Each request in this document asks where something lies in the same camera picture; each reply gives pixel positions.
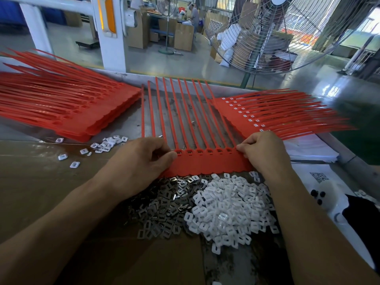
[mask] person's left hand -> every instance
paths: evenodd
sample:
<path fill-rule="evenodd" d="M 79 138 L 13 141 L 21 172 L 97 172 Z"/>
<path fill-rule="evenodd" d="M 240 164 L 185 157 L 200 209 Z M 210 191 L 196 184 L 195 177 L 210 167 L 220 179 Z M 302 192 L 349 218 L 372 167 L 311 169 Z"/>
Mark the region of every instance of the person's left hand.
<path fill-rule="evenodd" d="M 92 181 L 121 202 L 148 187 L 175 158 L 164 139 L 138 138 L 122 146 Z"/>

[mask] gray floor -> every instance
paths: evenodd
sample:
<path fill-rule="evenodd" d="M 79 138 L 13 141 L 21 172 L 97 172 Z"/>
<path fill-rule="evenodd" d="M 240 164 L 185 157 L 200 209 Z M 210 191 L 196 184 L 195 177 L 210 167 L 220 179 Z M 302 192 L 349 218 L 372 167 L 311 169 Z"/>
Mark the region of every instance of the gray floor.
<path fill-rule="evenodd" d="M 91 38 L 89 24 L 73 28 L 48 23 L 48 33 L 56 55 L 84 66 L 102 67 L 100 49 L 79 48 L 75 41 Z M 7 47 L 25 51 L 34 47 L 31 36 L 24 31 L 0 33 L 0 52 Z M 149 43 L 146 49 L 130 48 L 128 60 L 131 72 L 152 76 L 203 79 L 215 83 L 239 86 L 244 72 L 222 67 L 210 56 L 208 41 L 197 34 L 192 52 L 183 56 L 167 56 L 158 52 L 160 45 Z M 347 59 L 325 56 L 301 69 L 287 74 L 258 75 L 254 87 L 259 89 L 291 88 L 307 92 L 350 119 L 359 130 L 334 133 L 354 153 L 369 164 L 380 164 L 380 86 L 351 76 L 337 74 Z M 252 86 L 253 76 L 249 80 Z"/>

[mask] forearm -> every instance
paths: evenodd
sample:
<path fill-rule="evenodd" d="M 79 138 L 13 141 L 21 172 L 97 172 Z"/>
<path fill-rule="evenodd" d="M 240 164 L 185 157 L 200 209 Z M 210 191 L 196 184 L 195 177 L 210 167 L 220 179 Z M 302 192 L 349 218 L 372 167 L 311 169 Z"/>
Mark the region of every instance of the forearm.
<path fill-rule="evenodd" d="M 378 284 L 291 169 L 268 177 L 295 284 Z"/>
<path fill-rule="evenodd" d="M 92 181 L 0 245 L 1 284 L 52 284 L 88 233 L 117 204 Z"/>

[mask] metal fan grille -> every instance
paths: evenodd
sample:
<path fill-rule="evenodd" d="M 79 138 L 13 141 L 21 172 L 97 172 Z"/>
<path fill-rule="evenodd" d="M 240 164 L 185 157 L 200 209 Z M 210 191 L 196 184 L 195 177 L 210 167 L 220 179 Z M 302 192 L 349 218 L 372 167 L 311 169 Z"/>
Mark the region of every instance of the metal fan grille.
<path fill-rule="evenodd" d="M 349 36 L 344 33 L 358 27 L 378 4 L 379 0 L 218 0 L 214 5 L 205 0 L 205 31 L 222 58 L 238 69 L 283 73 L 334 50 Z"/>

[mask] qr code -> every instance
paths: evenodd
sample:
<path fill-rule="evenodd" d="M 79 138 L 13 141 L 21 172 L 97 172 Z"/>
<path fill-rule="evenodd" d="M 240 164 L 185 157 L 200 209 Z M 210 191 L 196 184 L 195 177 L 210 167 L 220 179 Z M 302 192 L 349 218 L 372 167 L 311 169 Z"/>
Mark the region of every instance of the qr code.
<path fill-rule="evenodd" d="M 328 177 L 324 173 L 315 173 L 315 172 L 310 172 L 311 176 L 314 177 L 314 179 L 318 182 L 321 183 L 322 181 L 329 180 Z"/>

